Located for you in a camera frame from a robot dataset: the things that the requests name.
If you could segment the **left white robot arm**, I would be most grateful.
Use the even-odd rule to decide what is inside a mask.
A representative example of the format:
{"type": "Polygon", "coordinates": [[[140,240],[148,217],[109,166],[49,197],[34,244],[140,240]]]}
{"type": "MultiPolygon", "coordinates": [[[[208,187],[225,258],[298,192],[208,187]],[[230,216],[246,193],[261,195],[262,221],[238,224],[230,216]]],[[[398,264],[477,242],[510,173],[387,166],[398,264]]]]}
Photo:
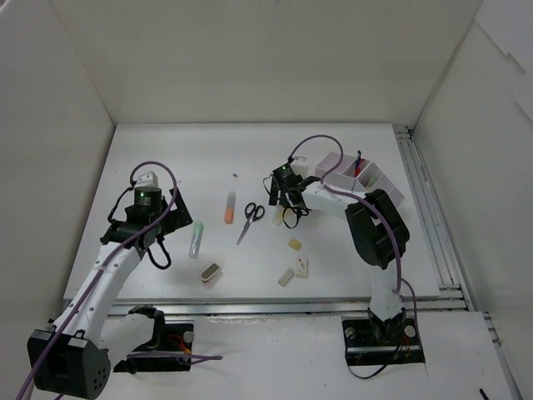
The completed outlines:
{"type": "Polygon", "coordinates": [[[192,224],[177,187],[166,201],[156,186],[135,187],[126,219],[112,219],[100,239],[91,272],[69,306],[47,329],[36,329],[27,341],[30,378],[40,390],[82,399],[98,398],[114,367],[136,348],[154,350],[166,341],[164,313],[135,306],[108,335],[102,330],[117,295],[151,245],[192,224]]]}

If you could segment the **red gel pen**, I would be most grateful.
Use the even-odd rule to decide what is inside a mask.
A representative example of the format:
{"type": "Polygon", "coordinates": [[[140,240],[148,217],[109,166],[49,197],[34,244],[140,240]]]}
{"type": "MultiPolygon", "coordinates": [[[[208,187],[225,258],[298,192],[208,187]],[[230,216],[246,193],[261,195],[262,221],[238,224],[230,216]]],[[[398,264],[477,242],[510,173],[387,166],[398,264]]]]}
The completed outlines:
{"type": "Polygon", "coordinates": [[[360,163],[358,164],[358,167],[356,169],[356,176],[358,177],[361,172],[365,169],[366,167],[366,164],[367,164],[367,160],[365,158],[363,158],[360,163]]]}

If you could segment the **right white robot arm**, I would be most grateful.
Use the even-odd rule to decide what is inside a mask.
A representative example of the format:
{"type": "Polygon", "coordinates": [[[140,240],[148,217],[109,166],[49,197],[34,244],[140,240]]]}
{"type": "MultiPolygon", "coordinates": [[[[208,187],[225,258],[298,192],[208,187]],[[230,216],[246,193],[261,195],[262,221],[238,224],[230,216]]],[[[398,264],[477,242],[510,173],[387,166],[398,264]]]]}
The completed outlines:
{"type": "Polygon", "coordinates": [[[371,274],[368,332],[378,343],[390,342],[405,318],[401,258],[411,235],[389,195],[381,189],[358,194],[319,177],[303,178],[285,163],[271,173],[269,203],[298,217],[322,212],[347,222],[359,258],[380,269],[371,274]]]}

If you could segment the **yellow pastel highlighter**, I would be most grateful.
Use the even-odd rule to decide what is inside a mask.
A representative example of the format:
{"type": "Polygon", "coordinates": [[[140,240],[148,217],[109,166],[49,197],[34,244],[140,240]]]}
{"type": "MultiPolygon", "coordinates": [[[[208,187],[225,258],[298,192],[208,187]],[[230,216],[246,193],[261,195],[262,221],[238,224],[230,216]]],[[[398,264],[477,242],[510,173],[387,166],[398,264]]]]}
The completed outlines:
{"type": "Polygon", "coordinates": [[[369,178],[369,180],[367,181],[367,183],[366,183],[366,188],[370,189],[376,183],[378,178],[379,178],[379,176],[377,176],[377,175],[371,176],[369,178]]]}

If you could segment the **blue ballpoint pen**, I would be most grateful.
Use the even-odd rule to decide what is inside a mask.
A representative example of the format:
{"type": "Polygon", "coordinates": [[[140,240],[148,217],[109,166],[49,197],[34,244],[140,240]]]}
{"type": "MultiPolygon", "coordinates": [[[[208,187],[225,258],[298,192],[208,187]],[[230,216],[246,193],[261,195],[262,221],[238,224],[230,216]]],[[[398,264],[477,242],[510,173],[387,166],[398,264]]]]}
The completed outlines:
{"type": "Polygon", "coordinates": [[[355,177],[360,172],[361,155],[362,155],[361,150],[357,150],[357,157],[356,157],[356,163],[355,163],[355,175],[354,175],[355,177]]]}

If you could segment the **orange highlighter marker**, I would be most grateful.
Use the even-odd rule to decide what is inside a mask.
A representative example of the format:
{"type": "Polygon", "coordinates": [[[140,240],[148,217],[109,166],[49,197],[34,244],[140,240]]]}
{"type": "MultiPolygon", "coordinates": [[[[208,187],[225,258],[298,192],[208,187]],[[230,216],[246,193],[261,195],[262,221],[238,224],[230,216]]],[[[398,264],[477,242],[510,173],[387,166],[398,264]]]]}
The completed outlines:
{"type": "Polygon", "coordinates": [[[230,191],[227,194],[227,204],[226,204],[225,214],[224,214],[224,222],[226,224],[233,224],[236,200],[237,200],[237,194],[234,191],[230,191]]]}

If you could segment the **black handled scissors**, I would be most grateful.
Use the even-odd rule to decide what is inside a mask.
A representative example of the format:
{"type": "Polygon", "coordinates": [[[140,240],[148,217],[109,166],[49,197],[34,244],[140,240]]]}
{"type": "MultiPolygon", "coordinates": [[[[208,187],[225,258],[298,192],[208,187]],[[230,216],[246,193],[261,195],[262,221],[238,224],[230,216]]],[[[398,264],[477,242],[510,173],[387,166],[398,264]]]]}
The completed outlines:
{"type": "Polygon", "coordinates": [[[255,202],[250,202],[245,207],[245,217],[246,221],[241,231],[239,238],[237,239],[237,245],[242,242],[242,239],[247,234],[250,226],[260,220],[265,214],[265,208],[262,205],[256,204],[255,202]]]}

